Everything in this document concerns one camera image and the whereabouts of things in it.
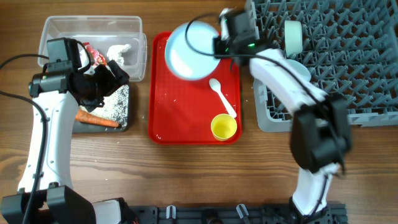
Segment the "orange carrot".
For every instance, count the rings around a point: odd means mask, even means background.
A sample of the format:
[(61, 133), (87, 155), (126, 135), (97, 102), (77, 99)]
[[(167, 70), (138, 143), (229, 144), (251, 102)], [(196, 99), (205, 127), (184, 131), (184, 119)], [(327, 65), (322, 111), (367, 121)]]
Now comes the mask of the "orange carrot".
[(119, 127), (119, 123), (117, 121), (101, 118), (83, 110), (78, 110), (75, 116), (75, 120), (81, 123), (93, 124), (97, 126), (105, 126), (111, 128)]

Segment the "red snack wrapper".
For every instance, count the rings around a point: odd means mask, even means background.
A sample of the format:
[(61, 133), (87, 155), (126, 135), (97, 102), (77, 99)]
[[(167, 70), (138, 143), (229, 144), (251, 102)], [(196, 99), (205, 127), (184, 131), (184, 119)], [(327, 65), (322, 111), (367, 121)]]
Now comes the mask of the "red snack wrapper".
[(106, 58), (97, 49), (95, 49), (89, 42), (84, 42), (83, 45), (90, 54), (92, 66), (107, 65)]

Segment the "white rice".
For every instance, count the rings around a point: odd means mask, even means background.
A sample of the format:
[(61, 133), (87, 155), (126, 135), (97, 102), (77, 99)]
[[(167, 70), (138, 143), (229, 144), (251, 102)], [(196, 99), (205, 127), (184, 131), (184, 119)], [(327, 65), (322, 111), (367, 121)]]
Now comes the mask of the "white rice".
[(118, 88), (111, 96), (104, 98), (104, 106), (90, 113), (101, 118), (117, 121), (120, 128), (127, 126), (129, 108), (129, 85)]

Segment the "white tissue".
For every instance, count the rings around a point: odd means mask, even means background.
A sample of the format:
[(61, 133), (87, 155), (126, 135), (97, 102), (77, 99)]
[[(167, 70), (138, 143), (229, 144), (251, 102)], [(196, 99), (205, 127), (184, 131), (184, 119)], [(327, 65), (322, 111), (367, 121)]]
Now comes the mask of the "white tissue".
[(130, 44), (112, 45), (109, 47), (106, 56), (109, 61), (114, 60), (119, 66), (124, 66), (123, 53), (126, 53), (131, 48)]

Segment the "large light blue plate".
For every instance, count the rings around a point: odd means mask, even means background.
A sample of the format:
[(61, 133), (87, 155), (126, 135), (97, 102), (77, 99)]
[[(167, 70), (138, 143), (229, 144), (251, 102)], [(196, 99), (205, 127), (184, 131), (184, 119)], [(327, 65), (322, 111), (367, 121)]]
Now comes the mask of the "large light blue plate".
[(195, 21), (190, 26), (187, 23), (178, 26), (166, 43), (167, 68), (183, 80), (196, 81), (209, 76), (220, 59), (195, 50), (213, 54), (213, 38), (217, 36), (217, 30), (205, 22)]

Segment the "white plastic spoon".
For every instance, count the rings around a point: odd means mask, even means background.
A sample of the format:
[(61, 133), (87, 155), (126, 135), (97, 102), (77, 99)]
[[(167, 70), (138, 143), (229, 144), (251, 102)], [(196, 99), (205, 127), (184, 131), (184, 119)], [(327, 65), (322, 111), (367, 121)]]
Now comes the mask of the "white plastic spoon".
[(224, 96), (224, 94), (221, 91), (221, 83), (217, 79), (211, 78), (211, 79), (209, 79), (209, 85), (210, 85), (210, 88), (213, 91), (215, 91), (218, 94), (218, 96), (220, 97), (220, 100), (222, 101), (228, 114), (230, 116), (232, 116), (233, 118), (236, 118), (237, 113), (235, 112), (235, 110), (233, 109), (233, 107), (231, 106), (231, 104), (229, 103), (229, 101), (226, 99), (226, 97)]

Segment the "green bowl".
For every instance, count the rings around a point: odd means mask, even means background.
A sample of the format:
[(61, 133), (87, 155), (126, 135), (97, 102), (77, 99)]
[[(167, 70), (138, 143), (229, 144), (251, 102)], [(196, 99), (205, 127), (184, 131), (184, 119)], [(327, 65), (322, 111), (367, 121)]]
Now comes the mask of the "green bowl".
[(285, 52), (286, 56), (299, 54), (303, 51), (303, 31), (299, 21), (285, 21)]

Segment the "small light blue bowl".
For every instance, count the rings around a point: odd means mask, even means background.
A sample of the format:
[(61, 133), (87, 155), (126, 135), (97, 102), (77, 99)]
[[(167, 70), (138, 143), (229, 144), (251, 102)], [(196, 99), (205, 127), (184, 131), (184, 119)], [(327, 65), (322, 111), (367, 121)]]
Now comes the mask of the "small light blue bowl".
[(304, 77), (304, 79), (306, 81), (311, 80), (311, 78), (312, 78), (311, 73), (306, 66), (304, 66), (300, 62), (298, 62), (296, 60), (292, 60), (292, 59), (287, 59), (287, 62), (289, 63), (289, 65), (294, 67), (294, 69), (296, 69)]

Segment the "yellow plastic cup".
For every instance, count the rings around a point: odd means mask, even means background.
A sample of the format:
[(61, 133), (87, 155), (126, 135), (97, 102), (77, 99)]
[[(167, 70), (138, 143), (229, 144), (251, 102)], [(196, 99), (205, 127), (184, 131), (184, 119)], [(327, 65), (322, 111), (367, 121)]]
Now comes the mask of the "yellow plastic cup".
[(215, 116), (211, 121), (210, 127), (213, 137), (218, 141), (229, 140), (238, 129), (236, 120), (229, 114)]

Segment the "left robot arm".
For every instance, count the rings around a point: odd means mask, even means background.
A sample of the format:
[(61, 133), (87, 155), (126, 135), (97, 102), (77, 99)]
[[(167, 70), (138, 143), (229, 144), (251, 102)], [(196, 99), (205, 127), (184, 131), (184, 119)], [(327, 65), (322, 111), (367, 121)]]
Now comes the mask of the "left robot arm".
[(1, 201), (8, 223), (137, 223), (122, 198), (91, 203), (72, 188), (70, 151), (75, 117), (81, 106), (102, 107), (104, 98), (129, 82), (116, 62), (89, 74), (75, 39), (47, 42), (47, 63), (32, 77), (26, 102), (34, 109), (27, 165), (15, 195)]

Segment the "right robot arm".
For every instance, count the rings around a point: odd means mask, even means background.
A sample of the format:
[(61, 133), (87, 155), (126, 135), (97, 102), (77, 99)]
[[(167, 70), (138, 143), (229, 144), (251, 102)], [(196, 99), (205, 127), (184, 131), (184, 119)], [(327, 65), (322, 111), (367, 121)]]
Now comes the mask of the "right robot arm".
[(344, 156), (352, 147), (345, 100), (306, 81), (281, 49), (258, 38), (246, 10), (223, 9), (219, 23), (221, 35), (213, 41), (215, 56), (248, 66), (293, 118), (290, 151), (300, 169), (289, 202), (289, 221), (310, 223), (325, 217), (332, 178), (345, 171)]

